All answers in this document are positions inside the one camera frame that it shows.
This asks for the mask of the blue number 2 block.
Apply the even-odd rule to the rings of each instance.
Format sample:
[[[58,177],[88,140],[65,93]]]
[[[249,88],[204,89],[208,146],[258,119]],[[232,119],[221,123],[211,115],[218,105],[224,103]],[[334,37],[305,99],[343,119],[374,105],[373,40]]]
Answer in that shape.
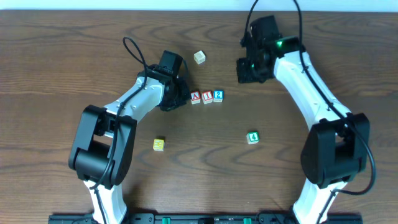
[[[221,103],[224,98],[224,91],[223,90],[214,90],[213,91],[213,101],[217,103]]]

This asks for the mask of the green number 4 block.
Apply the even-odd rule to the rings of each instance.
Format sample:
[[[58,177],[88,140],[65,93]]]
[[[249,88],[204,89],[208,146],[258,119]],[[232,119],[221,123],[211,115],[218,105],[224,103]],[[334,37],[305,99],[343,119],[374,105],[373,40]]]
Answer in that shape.
[[[248,144],[257,144],[259,142],[259,134],[257,131],[249,132],[246,135]]]

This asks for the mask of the red letter I block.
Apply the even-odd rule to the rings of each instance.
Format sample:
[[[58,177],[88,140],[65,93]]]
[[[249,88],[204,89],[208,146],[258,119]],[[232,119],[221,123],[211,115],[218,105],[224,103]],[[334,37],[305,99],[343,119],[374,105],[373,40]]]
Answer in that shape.
[[[212,91],[204,91],[202,94],[202,100],[204,104],[213,102],[213,94]]]

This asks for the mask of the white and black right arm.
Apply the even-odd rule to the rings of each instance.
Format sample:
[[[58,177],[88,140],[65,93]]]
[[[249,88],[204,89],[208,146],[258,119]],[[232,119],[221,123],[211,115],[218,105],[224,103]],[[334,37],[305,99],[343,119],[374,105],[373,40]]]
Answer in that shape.
[[[332,94],[299,37],[283,37],[274,16],[247,21],[241,40],[246,56],[236,62],[239,83],[275,78],[293,98],[308,126],[300,163],[306,180],[284,223],[362,223],[360,215],[329,215],[335,197],[374,159],[370,123]]]

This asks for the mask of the red letter A block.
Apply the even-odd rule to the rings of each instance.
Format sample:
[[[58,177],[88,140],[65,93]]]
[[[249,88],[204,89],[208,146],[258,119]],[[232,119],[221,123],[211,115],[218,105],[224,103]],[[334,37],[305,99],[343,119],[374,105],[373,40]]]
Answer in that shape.
[[[190,94],[191,94],[191,103],[193,105],[201,102],[201,94],[199,91],[193,91]]]

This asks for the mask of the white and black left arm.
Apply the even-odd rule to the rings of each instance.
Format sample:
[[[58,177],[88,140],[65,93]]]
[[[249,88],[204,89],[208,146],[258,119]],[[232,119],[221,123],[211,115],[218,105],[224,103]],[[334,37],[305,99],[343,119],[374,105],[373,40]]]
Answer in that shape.
[[[87,106],[80,118],[68,166],[90,191],[92,223],[122,223],[127,206],[122,182],[130,168],[137,124],[155,107],[170,111],[190,99],[179,76],[183,58],[164,51],[160,62],[145,66],[135,84],[104,107]]]

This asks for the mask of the plain cream wooden block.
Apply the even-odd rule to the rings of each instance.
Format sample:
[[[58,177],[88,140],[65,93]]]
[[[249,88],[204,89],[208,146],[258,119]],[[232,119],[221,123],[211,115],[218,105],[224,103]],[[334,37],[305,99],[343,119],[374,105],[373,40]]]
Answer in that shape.
[[[202,50],[200,50],[193,54],[193,58],[194,58],[194,61],[199,65],[199,64],[205,62],[206,55],[204,54],[204,52]]]

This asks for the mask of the yellow wooden block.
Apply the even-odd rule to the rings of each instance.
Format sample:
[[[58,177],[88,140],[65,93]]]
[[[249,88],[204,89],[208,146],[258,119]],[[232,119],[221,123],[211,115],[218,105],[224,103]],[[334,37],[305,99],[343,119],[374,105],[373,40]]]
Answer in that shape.
[[[164,151],[165,141],[163,139],[155,139],[153,143],[153,150]]]

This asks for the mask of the black mounting rail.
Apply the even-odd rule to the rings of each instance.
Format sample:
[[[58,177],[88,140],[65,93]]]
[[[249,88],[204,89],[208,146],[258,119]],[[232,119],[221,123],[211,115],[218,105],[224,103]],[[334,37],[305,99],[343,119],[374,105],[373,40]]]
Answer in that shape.
[[[99,223],[91,215],[51,215],[49,224]],[[284,224],[298,223],[287,213],[259,213],[258,215],[154,215],[133,213],[122,223],[128,224]],[[323,223],[363,224],[361,215],[329,215]]]

